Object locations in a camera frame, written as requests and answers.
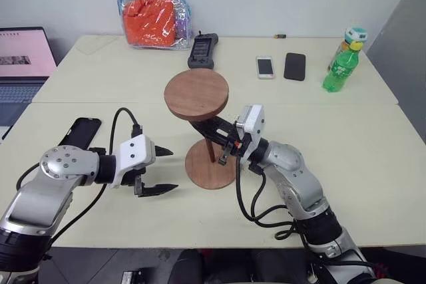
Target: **grey wall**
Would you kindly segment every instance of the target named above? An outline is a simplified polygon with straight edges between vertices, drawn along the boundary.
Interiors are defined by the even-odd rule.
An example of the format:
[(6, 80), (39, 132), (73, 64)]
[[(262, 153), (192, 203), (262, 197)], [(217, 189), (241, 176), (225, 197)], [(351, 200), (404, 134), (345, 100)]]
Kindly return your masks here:
[(367, 55), (426, 142), (426, 0), (401, 0)]

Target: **remote control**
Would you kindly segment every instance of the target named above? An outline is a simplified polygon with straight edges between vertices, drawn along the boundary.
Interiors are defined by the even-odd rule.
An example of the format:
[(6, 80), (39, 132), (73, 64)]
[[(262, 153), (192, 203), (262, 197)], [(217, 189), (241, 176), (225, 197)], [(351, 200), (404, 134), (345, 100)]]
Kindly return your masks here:
[(188, 67), (213, 69), (213, 48), (218, 43), (219, 37), (216, 33), (200, 34), (194, 38), (191, 55), (188, 58)]

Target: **bottle cap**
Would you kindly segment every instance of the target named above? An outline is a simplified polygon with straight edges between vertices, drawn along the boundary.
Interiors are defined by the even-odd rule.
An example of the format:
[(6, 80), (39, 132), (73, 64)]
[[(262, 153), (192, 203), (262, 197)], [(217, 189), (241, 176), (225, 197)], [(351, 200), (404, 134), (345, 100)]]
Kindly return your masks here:
[(362, 41), (363, 43), (367, 40), (367, 31), (359, 27), (349, 27), (345, 30), (345, 41), (352, 43), (352, 41)]
[(352, 41), (349, 48), (353, 51), (360, 51), (362, 49), (363, 43), (361, 41)]

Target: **plastic bottle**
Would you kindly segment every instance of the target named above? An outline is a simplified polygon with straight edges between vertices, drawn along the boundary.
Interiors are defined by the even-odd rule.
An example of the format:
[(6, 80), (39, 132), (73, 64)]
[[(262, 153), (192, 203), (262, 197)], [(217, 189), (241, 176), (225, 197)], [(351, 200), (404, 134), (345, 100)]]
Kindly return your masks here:
[(361, 41), (362, 43), (367, 41), (367, 31), (359, 27), (350, 27), (345, 30), (345, 39), (341, 42), (337, 48), (327, 70), (330, 70), (333, 66), (335, 58), (342, 52), (348, 51), (352, 41)]
[(329, 74), (324, 79), (322, 87), (328, 92), (338, 92), (346, 79), (358, 65), (358, 54), (363, 46), (361, 41), (353, 41), (348, 51), (338, 54)]

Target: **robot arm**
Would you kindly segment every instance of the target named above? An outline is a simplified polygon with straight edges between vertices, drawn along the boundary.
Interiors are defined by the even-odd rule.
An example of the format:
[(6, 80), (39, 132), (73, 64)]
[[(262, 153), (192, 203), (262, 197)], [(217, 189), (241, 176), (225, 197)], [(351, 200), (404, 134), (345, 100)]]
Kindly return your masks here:
[(141, 174), (157, 156), (172, 154), (144, 134), (123, 142), (110, 156), (57, 146), (45, 152), (33, 180), (18, 190), (0, 219), (0, 284), (36, 283), (39, 264), (51, 246), (77, 186), (134, 185), (137, 196), (155, 196), (177, 187), (145, 188)]
[[(371, 283), (373, 271), (366, 266), (346, 229), (340, 226), (320, 182), (306, 168), (302, 153), (288, 144), (262, 138), (262, 106), (246, 106), (234, 125), (218, 117), (192, 125), (203, 136), (222, 145), (224, 155), (220, 164), (226, 163), (228, 155), (240, 157), (250, 163), (251, 171), (265, 173), (275, 183), (311, 257), (313, 276), (321, 283), (349, 283), (355, 279), (356, 283)], [(218, 129), (228, 135), (219, 134)]]
[(298, 149), (271, 141), (258, 165), (275, 183), (306, 249), (314, 256), (312, 267), (316, 277), (324, 283), (374, 279), (369, 267), (349, 265), (349, 261), (366, 260), (347, 230), (340, 226), (320, 182), (306, 168)]

